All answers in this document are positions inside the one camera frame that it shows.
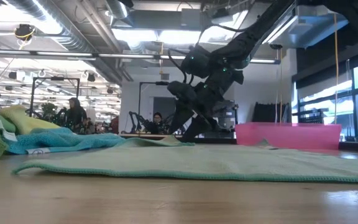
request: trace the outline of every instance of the woman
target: woman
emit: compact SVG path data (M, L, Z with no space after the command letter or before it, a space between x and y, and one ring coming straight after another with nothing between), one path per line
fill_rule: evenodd
M72 129L79 128L81 124L87 121L86 112L77 98L73 97L68 102L70 103L70 109L67 111L67 123L70 124Z
M161 121L162 121L162 115L159 112L156 112L153 115L153 123L151 123L148 127L147 130L152 133L152 134L163 134L160 130L160 126L161 126Z

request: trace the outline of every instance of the window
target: window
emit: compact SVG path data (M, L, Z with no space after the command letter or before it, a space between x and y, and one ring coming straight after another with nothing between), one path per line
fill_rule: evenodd
M336 89L336 87L332 86L332 87L327 88L327 89L325 89L325 90L323 90L323 91L321 91L319 93L315 93L315 94L313 94L311 96L307 96L307 97L303 98L303 101L308 102L308 101L315 100L315 99L318 99L318 98L334 95L335 94L335 89ZM337 89L338 89L338 93L343 93L345 91L352 90L352 80L348 80L346 82L338 84Z
M342 126L342 141L346 139L346 136L358 137L358 67L350 69L348 61L347 68L347 72L339 76L338 86L335 86L335 78L305 86L299 90L301 99L298 101L300 111L323 109L323 123L334 124L337 90L336 123ZM314 113L301 116L310 118L319 115L319 113Z
M305 105L305 111L327 109L324 112L324 124L335 123L335 99ZM337 99L336 123L342 126L341 136L354 136L353 100L351 96Z

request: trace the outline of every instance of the glass wall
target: glass wall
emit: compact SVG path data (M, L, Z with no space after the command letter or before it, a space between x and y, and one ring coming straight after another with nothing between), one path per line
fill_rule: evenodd
M334 124L336 105L336 119L337 124L342 125L341 139L343 140L346 136L358 137L358 67L348 70L347 74L350 80L342 81L338 86L333 83L331 87L298 101L300 111L322 109L324 124Z

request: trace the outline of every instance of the wooden table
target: wooden table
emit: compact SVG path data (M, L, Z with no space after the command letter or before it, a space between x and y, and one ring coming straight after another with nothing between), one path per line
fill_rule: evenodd
M0 160L0 223L358 224L358 184L125 179L36 170L10 174L29 158Z

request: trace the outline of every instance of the yellow cable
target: yellow cable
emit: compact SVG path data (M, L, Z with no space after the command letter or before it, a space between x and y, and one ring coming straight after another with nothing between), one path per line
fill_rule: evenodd
M339 78L339 60L338 60L338 32L337 32L337 22L336 14L334 13L334 27L335 27L335 63L336 63L336 86L335 86L335 124L336 124L336 103L338 100L338 78Z
M33 30L31 31L31 33L29 33L29 34L26 34L26 35L23 35L23 36L19 36L19 35L16 35L16 34L15 34L15 36L16 36L17 38L25 38L25 37L31 36L34 32L35 32L35 29L33 29Z
M283 117L283 49L280 49L280 123Z

